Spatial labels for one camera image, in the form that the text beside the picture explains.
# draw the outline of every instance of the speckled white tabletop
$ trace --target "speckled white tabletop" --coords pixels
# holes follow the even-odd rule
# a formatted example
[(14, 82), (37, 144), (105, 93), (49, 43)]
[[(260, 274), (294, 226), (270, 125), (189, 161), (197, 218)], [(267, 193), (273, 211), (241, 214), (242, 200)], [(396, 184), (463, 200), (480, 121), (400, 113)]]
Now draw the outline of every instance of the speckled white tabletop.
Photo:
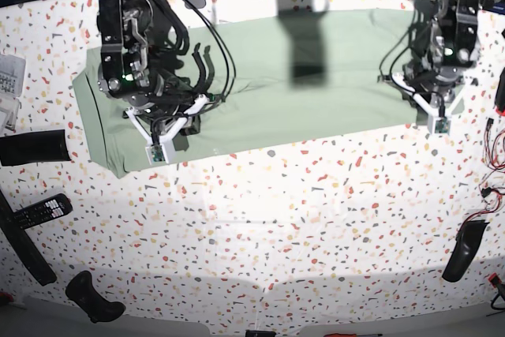
[[(190, 28), (199, 19), (169, 0)], [(216, 23), (337, 9), (413, 9), (413, 0), (208, 0)], [(41, 287), (0, 235), (0, 290), (70, 303), (79, 271), (126, 313), (294, 335), (309, 324), (377, 320), (489, 301), (503, 270), (505, 215), (491, 224), (464, 279), (441, 273), (458, 225), (482, 207), (482, 133), (505, 63), (505, 17), (480, 12), (480, 87), (451, 136), (396, 127), (297, 142), (131, 173), (90, 162), (72, 79), (99, 46), (98, 0), (0, 9), (0, 51), (27, 60), (17, 133), (64, 128), (68, 163), (0, 169), (14, 209), (63, 192), (74, 211), (28, 230), (58, 276)]]

